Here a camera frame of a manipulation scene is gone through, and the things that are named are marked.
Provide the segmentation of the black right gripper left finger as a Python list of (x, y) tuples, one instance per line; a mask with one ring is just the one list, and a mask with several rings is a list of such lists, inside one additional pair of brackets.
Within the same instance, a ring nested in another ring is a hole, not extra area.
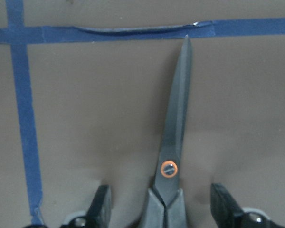
[(87, 228), (108, 228), (111, 218), (112, 194), (109, 185), (98, 187), (86, 213)]

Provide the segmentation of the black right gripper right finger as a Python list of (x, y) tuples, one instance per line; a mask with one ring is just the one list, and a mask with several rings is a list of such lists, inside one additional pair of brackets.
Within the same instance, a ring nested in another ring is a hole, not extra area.
[(241, 227), (244, 211), (220, 183), (211, 184), (210, 210), (218, 228)]

